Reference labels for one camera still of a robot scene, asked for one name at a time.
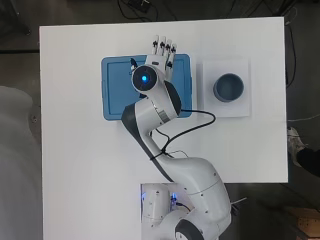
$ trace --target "robotic hand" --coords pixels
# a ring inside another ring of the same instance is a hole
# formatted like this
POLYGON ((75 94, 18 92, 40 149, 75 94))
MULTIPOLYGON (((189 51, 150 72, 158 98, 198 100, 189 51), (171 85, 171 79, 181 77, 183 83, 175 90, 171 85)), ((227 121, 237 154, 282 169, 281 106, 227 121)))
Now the robotic hand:
POLYGON ((121 120, 161 174, 169 182, 183 186, 194 209, 189 214, 179 210, 169 212, 163 207, 165 204, 157 202, 168 196, 158 198, 159 191, 151 189, 155 204, 147 211, 144 209, 142 226, 149 228, 153 236, 149 239, 214 240, 231 222, 231 205, 219 174, 205 159, 168 157, 150 136, 152 130, 178 117, 181 111, 179 95, 170 83, 176 45, 164 37, 158 44, 158 39, 154 38, 152 55, 147 56, 144 65, 138 67, 131 60, 132 84, 147 97, 127 106, 121 120))

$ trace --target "black cable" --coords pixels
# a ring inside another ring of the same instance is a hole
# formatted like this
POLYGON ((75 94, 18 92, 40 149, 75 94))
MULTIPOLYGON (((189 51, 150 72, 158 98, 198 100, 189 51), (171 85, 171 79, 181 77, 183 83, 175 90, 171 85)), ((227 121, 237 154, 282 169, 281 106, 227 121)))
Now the black cable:
POLYGON ((169 152, 169 153, 166 153, 166 155, 172 157, 170 154, 177 153, 177 152, 183 153, 187 158, 189 157, 188 154, 186 154, 186 153, 185 153, 184 151, 182 151, 182 150, 177 150, 177 151, 169 152))
POLYGON ((125 19, 128 19, 128 20, 141 20, 142 22, 145 22, 146 20, 149 21, 149 22, 152 22, 151 19, 147 18, 147 17, 141 17, 138 15, 138 13, 130 6, 128 5, 127 3, 125 3, 123 0, 121 0, 121 2, 126 5, 137 17, 128 17, 124 14, 122 8, 121 8, 121 4, 120 4, 120 0, 117 0, 117 3, 118 3, 118 7, 119 7, 119 10, 121 12, 121 15, 125 18, 125 19))
POLYGON ((165 136, 166 138, 168 138, 168 141, 170 140, 170 137, 169 137, 167 134, 165 134, 165 133, 163 133, 163 132, 160 132, 160 130, 158 130, 158 128, 156 128, 156 131, 157 131, 159 134, 161 134, 162 136, 165 136))
POLYGON ((262 1, 260 1, 258 4, 257 4, 257 6, 253 9, 253 11, 248 15, 248 17, 251 17, 252 16, 252 14, 254 14, 255 13, 255 11, 257 11, 258 10, 258 8, 260 7, 260 5, 263 3, 263 0, 262 1))
POLYGON ((272 10, 271 7, 269 6, 269 4, 268 4, 265 0, 263 0, 263 3, 264 3, 264 5, 266 5, 266 7, 268 8, 269 12, 273 15, 273 14, 274 14, 274 13, 273 13, 273 10, 272 10))
POLYGON ((192 132, 194 130, 197 130, 199 128, 203 128, 203 127, 206 127, 212 123, 214 123, 216 121, 216 116, 213 114, 213 113, 210 113, 210 112, 206 112, 206 111, 200 111, 200 110, 186 110, 186 109, 181 109, 181 112, 196 112, 196 113, 203 113, 203 114, 208 114, 210 116, 213 117, 213 119, 210 121, 210 122, 207 122, 207 123, 204 123, 204 124, 201 124, 201 125, 198 125, 196 127, 193 127, 193 128, 190 128, 188 130, 185 130, 177 135, 175 135, 174 137, 170 138, 170 140, 168 140, 166 142, 166 144, 163 146, 163 148, 161 149, 161 152, 165 153, 166 152, 166 148, 168 147, 168 145, 174 141, 175 139, 177 139, 178 137, 181 137, 182 135, 186 134, 186 133, 189 133, 189 132, 192 132))
POLYGON ((172 12, 172 10, 170 9, 170 7, 169 7, 168 4, 167 4, 167 1, 164 0, 162 3, 163 3, 163 5, 164 5, 164 7, 167 9, 167 11, 170 13, 170 15, 173 17, 173 19, 174 19, 175 21, 178 21, 177 16, 172 12))
POLYGON ((279 9, 278 9, 278 13, 280 13, 280 12, 283 11, 283 7, 284 7, 286 1, 287 1, 287 0, 283 0, 283 1, 282 1, 281 5, 280 5, 280 7, 279 7, 279 9))
POLYGON ((230 10, 229 10, 229 12, 228 12, 228 14, 227 14, 226 18, 228 18, 228 17, 229 17, 229 15, 231 14, 231 12, 232 12, 232 10, 233 10, 234 5, 236 4, 236 2, 237 2, 237 0, 233 0, 233 2, 232 2, 232 4, 231 4, 231 8, 230 8, 230 10))
POLYGON ((190 208, 188 208, 186 205, 184 205, 182 203, 176 202, 176 205, 180 206, 180 207, 185 207, 186 209, 188 209, 189 212, 191 212, 190 208))
POLYGON ((283 183, 279 183, 282 187, 288 189, 290 192, 294 193, 295 195, 297 195, 299 198, 301 198, 302 200, 304 200, 306 203, 309 204, 310 207, 312 207, 314 210, 316 210, 318 213, 320 213, 319 208, 314 205, 313 203, 311 203, 308 199, 306 199, 304 196, 302 196, 300 193, 294 191, 292 188, 284 185, 283 183))
POLYGON ((289 29, 290 32, 290 38, 291 38, 291 45, 292 45, 292 52, 293 52, 293 74, 292 74, 292 79, 291 82, 287 85, 287 89, 292 85, 292 83, 295 80, 296 77, 296 71, 297 71, 297 55, 296 55, 296 49, 294 46, 294 40, 293 40, 293 33, 292 33, 292 28, 290 25, 286 25, 289 29))
POLYGON ((158 8, 157 8, 155 5, 153 5, 153 4, 151 4, 151 7, 153 7, 154 10, 156 11, 156 22, 158 22, 158 17, 159 17, 158 8))

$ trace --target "white table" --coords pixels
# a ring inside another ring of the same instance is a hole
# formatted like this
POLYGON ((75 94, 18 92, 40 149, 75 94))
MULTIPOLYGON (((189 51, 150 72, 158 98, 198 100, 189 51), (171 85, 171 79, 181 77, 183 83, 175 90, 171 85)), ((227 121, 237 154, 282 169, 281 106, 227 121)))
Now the white table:
MULTIPOLYGON (((169 150, 210 160, 225 182, 287 181, 282 18, 41 27, 45 240, 140 240, 140 183, 167 181, 120 121, 103 118, 100 64, 148 54, 155 34, 190 56, 195 107, 203 58, 251 62, 251 116, 219 118, 169 150)), ((209 119, 193 114, 161 130, 174 135, 209 119)))

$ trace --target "cable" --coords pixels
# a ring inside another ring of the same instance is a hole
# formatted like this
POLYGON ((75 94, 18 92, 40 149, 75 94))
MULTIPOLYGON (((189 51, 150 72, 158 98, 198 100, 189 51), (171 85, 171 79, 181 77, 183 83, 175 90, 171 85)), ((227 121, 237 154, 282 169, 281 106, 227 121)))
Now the cable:
MULTIPOLYGON (((286 26, 289 25, 289 24, 291 24, 291 23, 296 19, 296 17, 298 16, 298 9, 297 9, 296 7, 293 7, 292 9, 295 10, 295 15, 291 18, 291 20, 288 20, 288 21, 285 22, 285 25, 286 25, 286 26)), ((287 16, 288 16, 288 18, 289 18, 290 14, 291 14, 291 10, 289 11, 289 13, 288 13, 286 16, 284 16, 285 18, 286 18, 287 16)))
POLYGON ((128 17, 124 14, 122 8, 121 8, 121 4, 120 4, 120 0, 117 0, 117 3, 118 3, 118 7, 119 7, 119 10, 122 14, 122 16, 125 18, 125 19, 128 19, 128 20, 141 20, 142 22, 145 22, 145 20, 149 21, 149 22, 152 22, 151 19, 147 18, 147 17, 141 17, 138 15, 138 13, 130 6, 128 5, 127 3, 125 3, 123 0, 121 0, 121 2, 126 5, 137 17, 128 17))
POLYGON ((199 126, 196 126, 196 127, 193 127, 193 128, 190 128, 186 131, 183 131, 177 135, 175 135, 174 137, 172 137, 170 140, 168 140, 166 142, 166 144, 163 146, 163 148, 161 149, 161 152, 165 153, 166 152, 166 148, 168 147, 168 145, 174 141, 175 139, 177 139, 178 137, 181 137, 182 135, 186 134, 186 133, 189 133, 189 132, 192 132, 194 130, 197 130, 199 128, 203 128, 203 127, 206 127, 212 123, 214 123, 216 121, 216 116, 213 114, 213 113, 210 113, 210 112, 206 112, 206 111, 200 111, 200 110, 186 110, 186 109, 181 109, 181 112, 196 112, 196 113, 203 113, 203 114, 208 114, 208 115, 211 115, 213 117, 213 119, 208 122, 208 123, 204 123, 204 124, 201 124, 199 126))
POLYGON ((165 136, 166 138, 168 138, 168 141, 170 140, 170 137, 169 137, 167 134, 165 134, 165 133, 163 133, 163 132, 160 132, 160 130, 158 130, 158 128, 156 128, 156 131, 157 131, 159 134, 161 134, 162 136, 165 136))
POLYGON ((182 151, 182 150, 177 150, 177 151, 174 151, 174 152, 169 152, 169 153, 167 153, 167 155, 171 156, 170 154, 177 153, 177 152, 183 153, 187 158, 189 157, 189 156, 188 156, 184 151, 182 151))
POLYGON ((242 202, 242 201, 244 201, 244 200, 247 200, 247 199, 248 199, 247 197, 241 198, 241 199, 239 199, 239 200, 237 200, 237 201, 231 202, 231 205, 240 203, 240 202, 242 202))
POLYGON ((232 2, 232 4, 231 4, 231 8, 230 8, 228 14, 226 15, 226 18, 228 18, 228 17, 230 16, 230 14, 231 14, 231 12, 232 12, 232 10, 233 10, 234 5, 236 4, 236 2, 237 2, 237 0, 233 0, 233 2, 232 2))
POLYGON ((316 210, 318 213, 320 213, 320 210, 318 209, 318 207, 316 205, 314 205, 313 203, 311 203, 308 199, 306 199, 304 196, 302 196, 300 193, 294 191, 292 188, 284 185, 283 183, 279 183, 282 187, 288 189, 290 192, 294 193, 295 195, 297 195, 298 197, 300 197, 302 200, 304 200, 306 203, 308 203, 310 205, 310 207, 312 207, 314 210, 316 210))
POLYGON ((154 10, 156 11, 156 22, 158 22, 158 17, 159 17, 158 8, 157 8, 155 5, 153 5, 153 4, 150 4, 150 6, 153 7, 154 10))
POLYGON ((288 122, 300 122, 300 121, 308 121, 314 118, 320 117, 320 113, 317 115, 314 115, 312 117, 308 117, 308 118, 300 118, 300 119, 293 119, 293 120, 287 120, 288 122))
POLYGON ((268 4, 265 0, 263 0, 263 3, 264 3, 264 5, 266 5, 266 7, 268 8, 269 12, 273 15, 273 14, 274 14, 274 13, 273 13, 273 10, 272 10, 271 7, 269 6, 269 4, 268 4))
POLYGON ((292 79, 291 79, 291 82, 287 85, 286 89, 288 89, 292 83, 294 82, 295 80, 295 77, 296 77, 296 71, 297 71, 297 55, 296 55, 296 49, 295 49, 295 46, 294 46, 294 40, 293 40, 293 33, 292 33, 292 28, 290 25, 286 25, 286 27, 288 27, 289 29, 289 32, 290 32, 290 38, 291 38, 291 44, 292 44, 292 52, 293 52, 293 75, 292 75, 292 79))
POLYGON ((190 208, 188 208, 186 205, 184 205, 182 203, 176 202, 176 205, 180 206, 180 207, 185 207, 186 209, 188 209, 189 212, 191 212, 190 208))
POLYGON ((253 9, 253 11, 248 15, 248 17, 251 17, 252 14, 254 14, 254 12, 258 10, 258 8, 260 7, 260 5, 261 5, 262 3, 263 3, 263 0, 260 1, 260 2, 257 4, 257 6, 253 9))
POLYGON ((164 0, 164 1, 162 1, 162 3, 163 3, 163 5, 164 5, 164 7, 167 9, 167 11, 170 13, 170 15, 173 17, 173 19, 174 19, 175 21, 178 21, 177 16, 172 12, 172 10, 170 9, 170 7, 169 7, 168 4, 167 4, 167 1, 164 0))

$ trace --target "blue light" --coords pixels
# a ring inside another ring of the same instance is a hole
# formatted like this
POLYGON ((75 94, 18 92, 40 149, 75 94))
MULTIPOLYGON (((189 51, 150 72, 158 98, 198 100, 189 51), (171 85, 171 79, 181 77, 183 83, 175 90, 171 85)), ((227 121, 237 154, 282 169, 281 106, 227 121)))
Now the blue light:
POLYGON ((142 81, 143 81, 143 82, 145 82, 145 83, 148 81, 147 76, 142 76, 142 78, 141 78, 141 79, 142 79, 142 81))

